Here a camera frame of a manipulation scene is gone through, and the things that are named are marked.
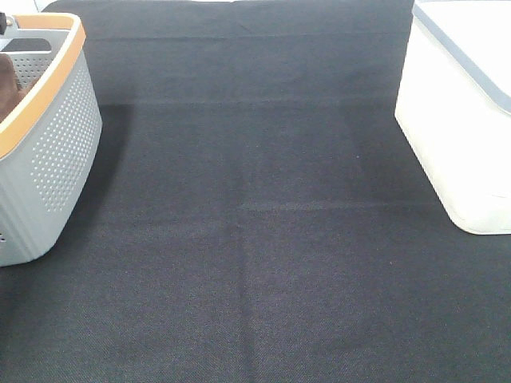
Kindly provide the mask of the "white storage box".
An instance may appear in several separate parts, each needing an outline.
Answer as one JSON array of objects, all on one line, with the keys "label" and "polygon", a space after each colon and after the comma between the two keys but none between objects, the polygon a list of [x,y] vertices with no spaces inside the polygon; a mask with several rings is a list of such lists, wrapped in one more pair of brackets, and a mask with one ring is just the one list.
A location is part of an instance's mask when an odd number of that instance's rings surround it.
[{"label": "white storage box", "polygon": [[510,232],[510,4],[416,1],[395,118],[451,221]]}]

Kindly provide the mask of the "black table cloth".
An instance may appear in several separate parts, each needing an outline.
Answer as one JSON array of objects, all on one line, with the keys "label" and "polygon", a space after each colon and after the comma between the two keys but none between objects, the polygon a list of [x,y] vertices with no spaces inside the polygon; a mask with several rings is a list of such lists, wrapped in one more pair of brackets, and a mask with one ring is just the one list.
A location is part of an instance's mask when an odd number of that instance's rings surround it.
[{"label": "black table cloth", "polygon": [[53,249],[1,270],[4,382],[507,382],[510,239],[394,119],[409,1],[57,1],[103,120]]}]

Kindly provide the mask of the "brown towels in basket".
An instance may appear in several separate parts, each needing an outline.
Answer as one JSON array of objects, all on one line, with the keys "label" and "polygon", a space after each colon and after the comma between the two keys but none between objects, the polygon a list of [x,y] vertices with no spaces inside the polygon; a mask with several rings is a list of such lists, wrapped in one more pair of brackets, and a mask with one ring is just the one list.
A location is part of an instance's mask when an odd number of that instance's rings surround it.
[{"label": "brown towels in basket", "polygon": [[13,62],[4,53],[1,54],[1,88],[0,88],[0,119],[4,121],[14,108],[22,101],[28,92],[35,86],[39,78],[34,79],[25,88],[18,83],[18,77],[14,70]]}]

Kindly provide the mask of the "grey perforated laundry basket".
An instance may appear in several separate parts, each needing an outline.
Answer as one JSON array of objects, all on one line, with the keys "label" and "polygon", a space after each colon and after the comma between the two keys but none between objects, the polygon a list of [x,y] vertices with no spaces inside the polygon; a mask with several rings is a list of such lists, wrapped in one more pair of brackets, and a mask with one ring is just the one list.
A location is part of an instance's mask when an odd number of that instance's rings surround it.
[{"label": "grey perforated laundry basket", "polygon": [[6,15],[2,53],[35,86],[1,121],[1,264],[43,256],[66,225],[93,165],[102,120],[69,13]]}]

